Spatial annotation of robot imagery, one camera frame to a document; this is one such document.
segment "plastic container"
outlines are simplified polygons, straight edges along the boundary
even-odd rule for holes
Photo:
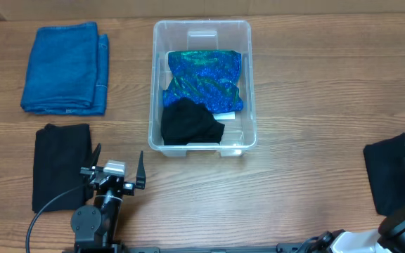
[[[218,143],[163,145],[160,133],[162,92],[173,76],[168,66],[170,51],[234,50],[242,54],[238,81],[244,108],[235,119],[222,119],[223,138]],[[216,150],[221,156],[240,156],[257,142],[257,126],[252,78],[251,26],[245,20],[163,20],[154,26],[153,70],[149,115],[149,146],[168,157],[185,157],[189,150]]]

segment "blue folded cloth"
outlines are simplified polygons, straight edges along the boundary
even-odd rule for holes
[[[38,29],[21,107],[52,115],[104,115],[109,40],[95,22]]]

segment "white plastic part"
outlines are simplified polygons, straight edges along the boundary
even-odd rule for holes
[[[173,76],[168,53],[185,50],[234,50],[242,54],[238,88],[243,110],[235,119],[220,119],[225,125],[218,143],[164,145],[160,133],[163,111],[162,92]],[[154,26],[151,75],[149,146],[168,157],[185,157],[187,150],[216,150],[223,156],[240,156],[257,142],[254,79],[252,76],[251,26],[245,20],[163,20]]]
[[[334,240],[330,250],[332,253],[391,253],[379,245],[379,237],[377,229],[362,233],[344,232]]]

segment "wire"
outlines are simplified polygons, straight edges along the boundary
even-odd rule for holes
[[[67,195],[68,193],[71,193],[72,191],[77,190],[77,189],[79,189],[79,188],[81,188],[81,187],[84,187],[84,186],[86,186],[86,185],[87,185],[87,183],[84,183],[84,184],[82,184],[82,185],[80,185],[80,186],[74,187],[73,189],[67,190],[67,191],[64,192],[64,193],[61,193],[61,194],[57,195],[55,198],[53,198],[52,200],[50,200],[48,203],[46,203],[46,205],[44,205],[44,206],[40,209],[40,211],[37,213],[37,215],[32,219],[31,225],[29,226],[29,229],[27,229],[27,234],[26,234],[26,253],[30,253],[30,252],[31,252],[31,251],[30,251],[30,247],[29,247],[29,240],[30,240],[30,237],[31,237],[32,228],[34,228],[35,221],[37,221],[37,219],[40,217],[40,214],[41,214],[50,204],[52,204],[54,201],[56,201],[58,198],[60,198],[60,197],[62,197],[62,196],[64,196],[64,195]]]
[[[293,253],[299,253],[300,250],[301,250],[302,248],[304,248],[307,243],[309,243],[310,241],[313,241],[313,240],[318,240],[318,236],[315,236],[315,237],[312,237],[312,238],[309,238],[309,239],[305,240],[305,241],[301,244],[301,246],[300,246],[298,249],[296,249],[296,251],[293,252]]]

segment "wooden table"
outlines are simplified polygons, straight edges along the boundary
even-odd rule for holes
[[[129,246],[275,245],[326,230],[362,231],[376,214],[362,150],[405,131],[405,14],[246,17],[252,26],[258,145],[243,157],[148,147],[151,19],[97,20],[110,38],[105,117],[36,116],[20,98],[38,27],[0,22],[0,252],[24,252],[35,131],[90,123],[100,163],[135,171],[145,150],[147,188],[126,197],[118,238]],[[72,212],[44,214],[33,252],[71,248]]]

